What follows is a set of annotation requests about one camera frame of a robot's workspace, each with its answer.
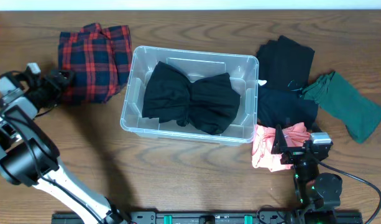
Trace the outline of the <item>red plaid flannel shirt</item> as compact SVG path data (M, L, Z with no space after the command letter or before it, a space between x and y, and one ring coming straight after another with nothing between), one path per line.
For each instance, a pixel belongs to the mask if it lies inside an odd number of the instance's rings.
M105 103L126 85L132 63L129 26L89 24L79 32L61 32L58 67L75 73L62 103Z

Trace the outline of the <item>green garment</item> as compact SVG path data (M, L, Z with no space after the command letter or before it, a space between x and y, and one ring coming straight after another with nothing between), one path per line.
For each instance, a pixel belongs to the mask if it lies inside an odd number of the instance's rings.
M381 106L362 96L338 72L321 75L301 92L331 116L341 120L357 143L362 144L381 122Z

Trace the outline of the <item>black cloth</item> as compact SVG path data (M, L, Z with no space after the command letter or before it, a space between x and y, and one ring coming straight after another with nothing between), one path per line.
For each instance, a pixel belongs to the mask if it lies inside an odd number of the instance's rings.
M228 73L191 82L173 66L159 62L145 89L142 117L175 121L181 127L190 124L218 135L235 120L240 103Z

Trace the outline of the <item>clear plastic storage bin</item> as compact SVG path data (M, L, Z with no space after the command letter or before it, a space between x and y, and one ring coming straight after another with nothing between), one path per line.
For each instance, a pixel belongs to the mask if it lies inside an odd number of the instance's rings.
M148 138L252 142L258 74L252 55L137 47L121 128Z

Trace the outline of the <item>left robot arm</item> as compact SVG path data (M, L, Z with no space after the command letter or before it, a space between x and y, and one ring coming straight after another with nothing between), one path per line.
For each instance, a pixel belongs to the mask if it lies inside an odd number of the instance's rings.
M130 223L130 216L67 169L57 146L34 123L42 108L57 105L74 76L68 70L43 76L31 68L0 75L0 174L13 185L50 194L83 223Z

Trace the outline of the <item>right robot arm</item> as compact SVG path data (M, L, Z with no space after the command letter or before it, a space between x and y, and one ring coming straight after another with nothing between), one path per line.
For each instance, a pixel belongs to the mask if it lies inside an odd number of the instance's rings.
M340 206L342 179L320 173L318 165L333 145L324 132L312 133L302 146L289 146L281 126L275 129L271 153L281 155L280 163L294 170L295 195L300 206L285 213L285 223L336 223L334 208Z

